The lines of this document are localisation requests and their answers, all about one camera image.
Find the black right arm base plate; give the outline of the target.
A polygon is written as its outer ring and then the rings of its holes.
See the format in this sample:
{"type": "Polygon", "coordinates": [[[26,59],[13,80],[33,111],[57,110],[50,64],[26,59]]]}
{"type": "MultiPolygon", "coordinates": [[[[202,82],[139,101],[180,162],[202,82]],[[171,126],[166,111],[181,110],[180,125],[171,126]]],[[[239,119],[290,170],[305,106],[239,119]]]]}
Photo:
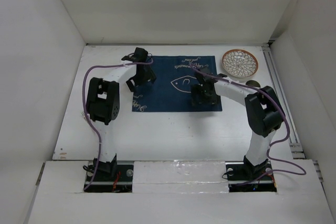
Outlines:
{"type": "Polygon", "coordinates": [[[273,174],[267,174],[257,180],[259,176],[271,169],[270,162],[253,171],[244,162],[228,162],[226,172],[222,178],[228,181],[230,193],[276,192],[273,174]]]}

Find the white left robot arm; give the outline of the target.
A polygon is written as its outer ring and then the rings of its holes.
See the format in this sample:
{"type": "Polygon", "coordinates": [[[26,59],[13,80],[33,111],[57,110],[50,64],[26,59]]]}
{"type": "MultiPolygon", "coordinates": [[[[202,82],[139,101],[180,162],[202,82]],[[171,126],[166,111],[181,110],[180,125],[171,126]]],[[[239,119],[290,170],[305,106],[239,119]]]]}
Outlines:
{"type": "Polygon", "coordinates": [[[126,84],[134,92],[138,86],[154,83],[156,75],[151,69],[152,63],[148,51],[137,47],[121,59],[121,64],[93,66],[85,74],[82,84],[82,92],[87,92],[82,94],[84,114],[99,140],[91,172],[100,174],[105,180],[117,175],[117,154],[108,131],[120,111],[120,88],[126,84]]]}

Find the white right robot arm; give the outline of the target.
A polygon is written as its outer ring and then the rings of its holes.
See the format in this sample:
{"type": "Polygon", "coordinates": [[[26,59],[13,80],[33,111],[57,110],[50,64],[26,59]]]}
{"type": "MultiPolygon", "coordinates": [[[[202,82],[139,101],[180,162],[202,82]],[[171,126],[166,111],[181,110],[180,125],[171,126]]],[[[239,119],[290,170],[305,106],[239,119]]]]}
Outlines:
{"type": "Polygon", "coordinates": [[[224,74],[214,76],[206,67],[191,67],[198,81],[191,86],[193,106],[217,105],[221,97],[226,97],[245,107],[252,135],[239,172],[244,180],[257,178],[266,169],[267,149],[284,120],[283,109],[273,88],[248,86],[233,82],[224,74]]]}

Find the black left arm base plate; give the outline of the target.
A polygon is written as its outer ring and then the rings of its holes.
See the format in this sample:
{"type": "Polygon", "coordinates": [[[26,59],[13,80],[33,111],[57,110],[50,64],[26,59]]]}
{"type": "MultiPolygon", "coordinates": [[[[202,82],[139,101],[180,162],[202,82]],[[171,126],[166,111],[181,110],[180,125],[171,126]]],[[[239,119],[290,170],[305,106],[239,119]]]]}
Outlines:
{"type": "Polygon", "coordinates": [[[131,193],[133,185],[134,163],[121,162],[115,164],[111,173],[97,170],[93,181],[95,167],[92,162],[83,166],[86,172],[83,190],[86,193],[131,193]]]}

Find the white cup with cork base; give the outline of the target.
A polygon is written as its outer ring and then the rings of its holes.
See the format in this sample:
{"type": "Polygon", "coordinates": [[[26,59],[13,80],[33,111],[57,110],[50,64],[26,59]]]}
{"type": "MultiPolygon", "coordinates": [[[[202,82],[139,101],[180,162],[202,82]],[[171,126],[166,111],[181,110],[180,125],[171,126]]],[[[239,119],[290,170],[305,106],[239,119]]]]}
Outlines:
{"type": "Polygon", "coordinates": [[[250,87],[255,87],[255,88],[260,88],[260,83],[258,81],[255,81],[255,80],[248,80],[246,82],[246,85],[247,86],[250,86],[250,87]]]}

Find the dark blue cloth placemat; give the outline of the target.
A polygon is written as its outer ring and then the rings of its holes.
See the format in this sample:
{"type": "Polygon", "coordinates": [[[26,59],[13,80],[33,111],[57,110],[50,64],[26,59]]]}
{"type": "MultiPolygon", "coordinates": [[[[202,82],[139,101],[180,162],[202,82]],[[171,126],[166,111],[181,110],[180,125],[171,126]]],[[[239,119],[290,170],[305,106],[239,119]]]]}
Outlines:
{"type": "Polygon", "coordinates": [[[133,112],[219,112],[222,104],[192,105],[191,86],[198,84],[195,71],[208,67],[216,74],[215,56],[153,56],[151,68],[156,75],[154,83],[136,87],[133,93],[133,112]]]}

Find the floral patterned ceramic bowl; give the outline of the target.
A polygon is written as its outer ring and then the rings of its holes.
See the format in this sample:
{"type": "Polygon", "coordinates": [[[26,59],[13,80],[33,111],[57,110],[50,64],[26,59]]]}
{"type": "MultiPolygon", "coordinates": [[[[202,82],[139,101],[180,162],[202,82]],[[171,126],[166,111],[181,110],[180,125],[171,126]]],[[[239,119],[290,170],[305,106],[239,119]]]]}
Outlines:
{"type": "Polygon", "coordinates": [[[241,79],[253,76],[259,68],[256,57],[243,49],[225,52],[222,56],[222,66],[229,75],[241,79]]]}

